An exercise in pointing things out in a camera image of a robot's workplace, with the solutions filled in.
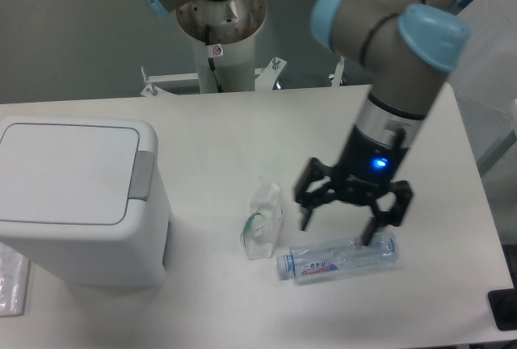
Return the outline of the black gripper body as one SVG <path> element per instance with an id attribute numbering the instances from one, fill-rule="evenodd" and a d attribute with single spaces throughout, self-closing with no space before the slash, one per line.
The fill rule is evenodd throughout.
<path id="1" fill-rule="evenodd" d="M 406 136 L 405 129 L 397 128 L 387 143 L 380 143 L 354 126 L 330 173 L 335 199 L 366 206 L 387 193 L 408 152 Z"/>

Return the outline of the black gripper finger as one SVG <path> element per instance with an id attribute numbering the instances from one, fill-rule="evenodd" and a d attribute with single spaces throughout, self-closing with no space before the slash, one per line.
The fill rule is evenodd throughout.
<path id="1" fill-rule="evenodd" d="M 310 158 L 297 180 L 293 192 L 294 200 L 301 208 L 300 229 L 306 231 L 315 208 L 334 200 L 332 168 L 318 158 Z"/>
<path id="2" fill-rule="evenodd" d="M 391 182 L 387 192 L 382 194 L 381 197 L 388 193 L 394 195 L 394 201 L 387 210 L 380 209 L 377 197 L 370 195 L 367 199 L 367 205 L 371 209 L 372 217 L 361 234 L 363 246 L 369 246 L 375 233 L 380 229 L 390 225 L 400 226 L 414 197 L 413 189 L 407 180 Z"/>

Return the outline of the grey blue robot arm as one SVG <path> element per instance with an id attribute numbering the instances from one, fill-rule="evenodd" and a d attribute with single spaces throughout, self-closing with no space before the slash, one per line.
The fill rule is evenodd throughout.
<path id="1" fill-rule="evenodd" d="M 201 47 L 200 89 L 251 90 L 254 69 L 244 59 L 226 62 L 231 44 L 251 38 L 265 18 L 263 0 L 144 0 L 156 15 L 175 13 Z M 413 197 L 395 174 L 469 38 L 468 25 L 450 13 L 462 0 L 317 0 L 313 37 L 373 76 L 342 154 L 333 166 L 309 159 L 294 187 L 301 227 L 333 201 L 368 206 L 362 233 L 401 224 Z"/>

